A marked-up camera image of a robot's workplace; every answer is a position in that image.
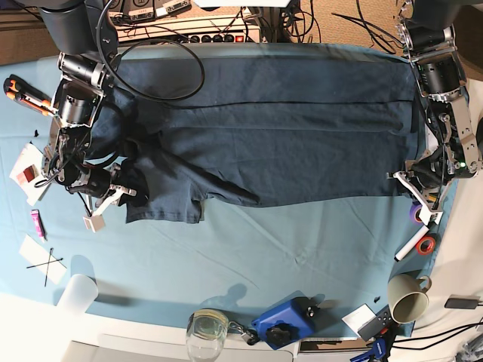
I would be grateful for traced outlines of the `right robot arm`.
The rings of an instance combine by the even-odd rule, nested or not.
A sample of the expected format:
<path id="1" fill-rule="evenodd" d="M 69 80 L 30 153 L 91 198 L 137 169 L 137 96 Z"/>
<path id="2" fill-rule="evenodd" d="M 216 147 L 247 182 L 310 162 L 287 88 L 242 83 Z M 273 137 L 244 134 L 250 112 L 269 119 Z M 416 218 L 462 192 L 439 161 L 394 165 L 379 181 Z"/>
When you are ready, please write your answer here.
<path id="1" fill-rule="evenodd" d="M 103 108 L 119 113 L 108 101 L 112 92 L 113 65 L 118 37 L 108 17 L 106 1 L 58 1 L 38 7 L 55 44 L 60 49 L 60 84 L 51 101 L 52 136 L 42 159 L 40 189 L 51 183 L 71 194 L 97 199 L 95 217 L 111 204 L 143 206 L 149 200 L 144 175 L 116 163 L 119 152 L 107 161 L 87 161 L 91 131 Z"/>

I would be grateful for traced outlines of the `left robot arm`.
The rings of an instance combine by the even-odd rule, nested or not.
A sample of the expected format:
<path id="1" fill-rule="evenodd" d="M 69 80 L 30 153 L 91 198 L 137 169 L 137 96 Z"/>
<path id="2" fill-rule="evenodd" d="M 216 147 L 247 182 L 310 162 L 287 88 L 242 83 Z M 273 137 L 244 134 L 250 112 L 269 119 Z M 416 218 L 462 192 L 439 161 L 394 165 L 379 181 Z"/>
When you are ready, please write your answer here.
<path id="1" fill-rule="evenodd" d="M 466 98 L 466 73 L 453 22 L 465 1 L 410 1 L 412 14 L 398 17 L 403 55 L 420 92 L 420 111 L 434 136 L 417 160 L 407 160 L 396 178 L 420 202 L 420 218 L 435 220 L 454 180 L 482 169 L 482 128 L 473 127 Z"/>

